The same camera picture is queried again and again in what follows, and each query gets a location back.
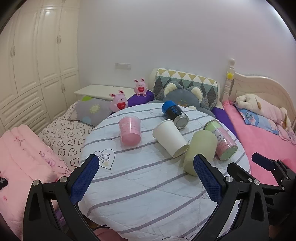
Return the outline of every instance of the headboard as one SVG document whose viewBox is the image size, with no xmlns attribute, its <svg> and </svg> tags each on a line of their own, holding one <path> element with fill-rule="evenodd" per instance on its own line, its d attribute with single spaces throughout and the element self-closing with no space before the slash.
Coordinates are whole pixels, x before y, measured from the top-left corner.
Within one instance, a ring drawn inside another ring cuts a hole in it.
<svg viewBox="0 0 296 241">
<path fill-rule="evenodd" d="M 155 69 L 152 70 L 152 72 L 151 72 L 151 74 L 149 76 L 149 80 L 147 82 L 148 83 L 148 89 L 151 90 L 151 91 L 153 91 L 153 87 L 154 87 L 154 84 L 155 84 L 155 77 L 156 77 L 156 74 L 157 74 L 157 70 L 158 70 L 158 68 L 155 68 Z M 219 105 L 220 95 L 221 95 L 221 88 L 220 88 L 219 82 L 217 82 L 217 86 L 218 86 L 218 98 L 217 98 L 218 103 L 217 103 L 217 105 Z"/>
<path fill-rule="evenodd" d="M 296 130 L 296 111 L 293 102 L 285 88 L 271 78 L 235 72 L 233 81 L 226 80 L 221 99 L 234 102 L 238 96 L 248 93 L 258 95 L 278 108 L 286 108 L 292 129 Z"/>
</svg>

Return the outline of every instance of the light switch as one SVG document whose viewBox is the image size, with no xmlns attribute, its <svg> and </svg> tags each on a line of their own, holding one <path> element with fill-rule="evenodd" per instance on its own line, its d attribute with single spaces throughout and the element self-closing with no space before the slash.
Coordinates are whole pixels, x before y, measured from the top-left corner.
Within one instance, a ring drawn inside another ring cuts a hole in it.
<svg viewBox="0 0 296 241">
<path fill-rule="evenodd" d="M 115 69 L 131 69 L 131 64 L 116 63 Z"/>
</svg>

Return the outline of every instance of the purple pillow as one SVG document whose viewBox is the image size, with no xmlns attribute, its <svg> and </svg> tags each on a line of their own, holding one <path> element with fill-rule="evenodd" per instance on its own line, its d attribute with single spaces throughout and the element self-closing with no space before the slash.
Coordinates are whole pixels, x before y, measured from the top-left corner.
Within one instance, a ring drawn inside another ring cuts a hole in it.
<svg viewBox="0 0 296 241">
<path fill-rule="evenodd" d="M 234 126 L 231 123 L 226 111 L 218 107 L 214 107 L 212 112 L 215 114 L 216 119 L 221 121 L 236 136 L 236 138 L 238 138 Z"/>
<path fill-rule="evenodd" d="M 154 94 L 151 91 L 147 90 L 146 94 L 147 94 L 146 97 L 144 97 L 143 95 L 137 96 L 136 94 L 134 94 L 132 97 L 128 99 L 128 107 L 132 107 L 140 104 L 146 104 L 149 101 L 154 100 Z"/>
</svg>

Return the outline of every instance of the pink bunny plush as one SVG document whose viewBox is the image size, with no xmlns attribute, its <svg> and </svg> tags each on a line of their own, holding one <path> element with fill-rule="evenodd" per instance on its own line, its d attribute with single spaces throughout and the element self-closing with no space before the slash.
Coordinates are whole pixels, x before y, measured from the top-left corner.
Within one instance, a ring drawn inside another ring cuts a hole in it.
<svg viewBox="0 0 296 241">
<path fill-rule="evenodd" d="M 126 96 L 124 95 L 123 90 L 118 91 L 119 94 L 110 94 L 111 97 L 114 97 L 112 102 L 110 103 L 110 110 L 113 112 L 118 112 L 119 110 L 123 110 L 128 107 L 128 101 Z"/>
<path fill-rule="evenodd" d="M 137 83 L 135 87 L 135 93 L 137 94 L 137 96 L 143 95 L 144 97 L 146 97 L 147 86 L 146 86 L 145 80 L 141 78 L 141 81 L 138 81 L 138 80 L 134 80 L 134 81 Z"/>
</svg>

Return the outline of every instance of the blue can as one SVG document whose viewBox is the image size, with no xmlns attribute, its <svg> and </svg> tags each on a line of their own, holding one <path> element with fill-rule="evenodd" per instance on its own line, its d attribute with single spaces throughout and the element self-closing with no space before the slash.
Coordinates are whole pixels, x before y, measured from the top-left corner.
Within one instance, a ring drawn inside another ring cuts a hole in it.
<svg viewBox="0 0 296 241">
<path fill-rule="evenodd" d="M 162 107 L 162 112 L 171 119 L 178 129 L 184 128 L 188 123 L 188 115 L 186 115 L 181 108 L 172 100 L 166 101 Z"/>
</svg>

